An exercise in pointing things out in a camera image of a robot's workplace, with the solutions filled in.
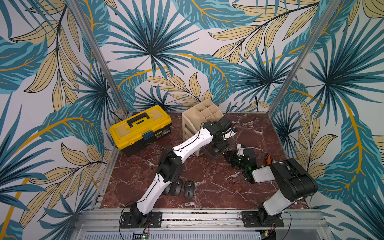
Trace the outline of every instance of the beige desk organizer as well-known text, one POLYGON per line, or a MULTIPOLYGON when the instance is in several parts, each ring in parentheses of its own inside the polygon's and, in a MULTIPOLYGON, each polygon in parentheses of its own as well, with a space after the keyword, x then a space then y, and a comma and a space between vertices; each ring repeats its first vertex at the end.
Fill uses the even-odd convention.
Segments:
MULTIPOLYGON (((220 111, 219 107, 209 99, 184 111, 181 114, 184 141, 198 133, 203 122, 215 122, 220 120, 222 116, 223 113, 220 111)), ((201 154, 202 152, 200 149, 195 152, 196 156, 201 154)))

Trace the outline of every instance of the marble table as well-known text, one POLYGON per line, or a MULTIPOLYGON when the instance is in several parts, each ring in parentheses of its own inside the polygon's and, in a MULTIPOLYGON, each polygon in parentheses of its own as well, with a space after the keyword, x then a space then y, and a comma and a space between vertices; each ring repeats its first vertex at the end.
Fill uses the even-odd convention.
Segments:
MULTIPOLYGON (((155 144, 176 146, 183 142, 181 113, 170 113, 171 133, 159 139, 155 144)), ((270 153, 277 161, 285 160, 285 154, 278 136, 267 114, 227 114, 238 129, 234 139, 236 143, 255 147, 258 166, 265 166, 265 153, 270 153)), ((157 169, 162 148, 151 144, 144 148, 143 158, 157 169)), ((155 172, 144 162, 139 151, 128 157, 120 152, 112 176, 102 201, 102 208, 119 208, 130 201, 142 197, 151 184, 155 172)), ((193 199, 185 199, 183 190, 178 197, 161 195, 155 208, 211 208, 211 209, 257 209, 259 204, 270 198, 278 189, 275 181, 250 184, 244 180, 241 170, 231 168, 224 158, 213 163, 204 154, 194 154, 184 164, 181 179, 195 182, 193 199)), ((298 201, 291 208, 306 209, 305 201, 298 201)))

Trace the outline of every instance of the tropical leaf wallpaper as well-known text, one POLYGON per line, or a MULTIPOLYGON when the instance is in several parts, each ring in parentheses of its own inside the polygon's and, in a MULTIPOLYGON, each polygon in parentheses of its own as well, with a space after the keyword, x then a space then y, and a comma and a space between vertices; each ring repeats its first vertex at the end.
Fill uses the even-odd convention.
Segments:
MULTIPOLYGON (((328 2, 115 0, 94 33, 131 111, 154 104, 182 111, 205 99, 223 111, 255 111, 258 99, 267 111, 328 2)), ((342 6, 324 42, 352 7, 342 6)))
POLYGON ((384 1, 341 2, 272 119, 335 239, 384 239, 384 1))
MULTIPOLYGON (((102 46, 106 3, 81 5, 102 46)), ((103 179, 122 111, 64 0, 0 10, 0 239, 67 239, 103 179)))

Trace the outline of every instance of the metal pole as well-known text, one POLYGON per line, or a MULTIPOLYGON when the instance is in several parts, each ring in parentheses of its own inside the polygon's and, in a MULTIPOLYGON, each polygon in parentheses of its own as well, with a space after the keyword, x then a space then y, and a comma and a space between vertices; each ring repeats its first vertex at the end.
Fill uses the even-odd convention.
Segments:
POLYGON ((300 66, 304 62, 307 55, 312 50, 314 44, 317 42, 317 39, 319 39, 321 33, 323 32, 324 28, 328 24, 329 20, 331 19, 333 13, 336 11, 337 7, 339 6, 341 0, 330 0, 329 3, 326 6, 326 9, 324 10, 324 13, 321 15, 319 22, 315 25, 312 34, 308 38, 307 42, 305 43, 305 46, 303 50, 299 53, 299 56, 297 57, 297 60, 293 64, 291 70, 288 73, 287 78, 281 85, 279 92, 277 93, 275 99, 273 100, 269 110, 267 113, 271 116, 273 112, 276 110, 277 106, 279 105, 281 99, 285 95, 285 92, 287 91, 288 87, 291 85, 293 78, 296 76, 297 71, 300 69, 300 66))
POLYGON ((121 94, 118 90, 115 80, 109 70, 107 62, 105 61, 103 55, 101 54, 100 47, 96 41, 95 36, 91 28, 89 27, 88 20, 85 17, 83 10, 81 9, 78 0, 67 0, 68 5, 73 13, 74 18, 76 19, 82 34, 85 36, 85 39, 88 41, 88 44, 95 56, 98 65, 104 73, 105 78, 109 86, 111 87, 112 92, 115 94, 118 104, 120 105, 121 110, 124 112, 124 115, 128 115, 128 108, 125 105, 124 99, 121 97, 121 94))

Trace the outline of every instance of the black computer mouse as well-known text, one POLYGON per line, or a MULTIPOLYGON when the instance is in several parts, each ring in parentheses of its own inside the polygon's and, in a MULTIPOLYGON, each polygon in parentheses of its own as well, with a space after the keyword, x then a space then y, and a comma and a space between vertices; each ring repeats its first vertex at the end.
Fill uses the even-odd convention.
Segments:
POLYGON ((169 191, 170 191, 170 186, 171 186, 171 184, 169 184, 165 189, 164 189, 164 191, 161 193, 162 195, 167 195, 168 193, 169 193, 169 191))
POLYGON ((184 186, 184 197, 192 199, 195 194, 195 183, 193 181, 186 181, 184 186))
POLYGON ((182 187, 183 187, 183 180, 177 179, 175 182, 171 184, 169 192, 171 193, 171 195, 177 197, 180 194, 182 187))

